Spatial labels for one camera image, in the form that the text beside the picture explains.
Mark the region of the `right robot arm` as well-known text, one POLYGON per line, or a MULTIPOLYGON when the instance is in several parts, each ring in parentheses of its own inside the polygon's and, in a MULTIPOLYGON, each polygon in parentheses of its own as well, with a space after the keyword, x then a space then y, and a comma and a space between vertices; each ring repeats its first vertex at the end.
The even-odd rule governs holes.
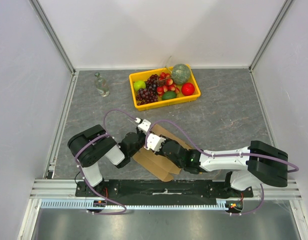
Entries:
POLYGON ((165 140, 159 154, 185 172, 198 175, 229 170, 223 191, 229 197, 259 184, 285 188, 288 185, 288 154, 262 141, 225 151, 186 149, 175 140, 165 140))

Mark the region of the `brown cardboard box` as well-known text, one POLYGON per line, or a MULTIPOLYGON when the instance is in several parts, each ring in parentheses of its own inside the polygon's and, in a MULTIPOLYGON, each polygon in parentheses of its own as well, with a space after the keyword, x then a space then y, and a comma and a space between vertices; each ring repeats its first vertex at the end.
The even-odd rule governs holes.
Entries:
MULTIPOLYGON (((176 137, 158 124, 153 127, 152 131, 156 135, 163 135, 177 141, 183 148, 187 150, 192 148, 191 145, 188 145, 185 141, 176 137)), ((169 159, 161 155, 155 155, 151 150, 146 150, 144 147, 136 154, 134 154, 132 158, 162 182, 172 181, 174 179, 174 175, 179 175, 181 172, 181 169, 178 168, 169 159)))

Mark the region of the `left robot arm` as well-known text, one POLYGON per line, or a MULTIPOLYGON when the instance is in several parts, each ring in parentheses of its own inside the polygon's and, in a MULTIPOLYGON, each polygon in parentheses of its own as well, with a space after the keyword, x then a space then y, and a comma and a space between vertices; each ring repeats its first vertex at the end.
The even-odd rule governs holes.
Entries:
POLYGON ((98 165, 101 158, 106 158, 118 169, 123 168, 144 146, 145 137, 145 133, 137 129, 127 133, 123 140, 117 143, 98 124, 70 138, 67 146, 88 182, 86 191, 93 197, 100 196, 104 191, 104 178, 98 165))

